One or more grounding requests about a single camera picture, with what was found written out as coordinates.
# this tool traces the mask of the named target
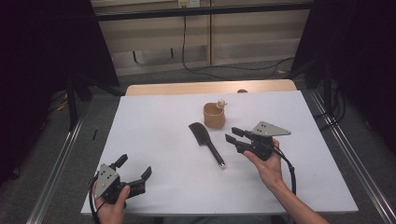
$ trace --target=black knife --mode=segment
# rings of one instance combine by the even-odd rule
[[[225,162],[221,158],[220,154],[216,150],[215,146],[213,146],[212,141],[210,141],[209,133],[207,132],[207,129],[205,126],[200,123],[200,122],[195,122],[189,125],[192,133],[194,134],[195,138],[198,141],[198,145],[207,145],[212,152],[213,156],[215,156],[216,161],[218,161],[218,164],[220,168],[225,168]]]

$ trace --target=table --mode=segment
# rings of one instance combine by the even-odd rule
[[[241,89],[249,93],[229,93]],[[228,102],[227,121],[221,130],[208,131],[227,164],[225,170],[207,148],[198,146],[188,128],[203,120],[204,103],[219,98]],[[254,165],[225,142],[224,134],[232,127],[252,129],[261,118],[291,130],[291,135],[277,139],[296,168],[297,195],[304,202],[319,212],[358,210],[303,96],[289,80],[131,86],[120,100],[99,164],[110,164],[127,153],[130,159],[118,170],[121,181],[136,180],[152,167],[147,192],[130,199],[127,213],[161,217],[285,213]],[[282,166],[290,186],[289,170],[286,163]],[[81,212],[90,213],[88,202]]]

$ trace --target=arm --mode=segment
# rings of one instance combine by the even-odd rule
[[[93,191],[95,192],[96,189],[96,182],[93,184]],[[125,186],[117,202],[115,204],[105,203],[105,199],[100,197],[99,199],[95,200],[95,207],[97,209],[98,217],[101,224],[121,224],[124,218],[124,204],[125,201],[128,199],[129,191],[131,187],[128,185]]]
[[[279,147],[279,142],[275,139],[274,144]],[[245,151],[244,155],[253,162],[259,170],[262,183],[271,190],[296,223],[328,223],[323,217],[298,199],[286,186],[283,181],[280,157],[278,155],[272,153],[267,161],[262,161],[249,151]]]

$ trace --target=human hand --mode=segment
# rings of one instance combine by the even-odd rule
[[[93,184],[92,193],[96,190],[96,183],[97,181]],[[123,222],[124,204],[128,199],[130,190],[131,187],[129,185],[125,186],[115,204],[105,203],[103,197],[95,200],[95,207],[101,224],[121,224]]]
[[[279,142],[273,138],[275,147],[279,148]],[[244,155],[256,166],[259,171],[262,183],[271,191],[283,185],[282,168],[280,157],[276,153],[271,153],[267,161],[262,161],[252,152],[246,150]]]

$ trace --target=person's left hand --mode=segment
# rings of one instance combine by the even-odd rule
[[[93,184],[92,192],[96,190],[96,183]],[[129,192],[131,190],[130,186],[125,186],[117,202],[115,204],[105,203],[105,199],[100,197],[99,199],[95,200],[95,207],[99,210],[97,211],[97,215],[99,217],[101,224],[121,224],[124,218],[124,204],[125,201],[128,199]]]

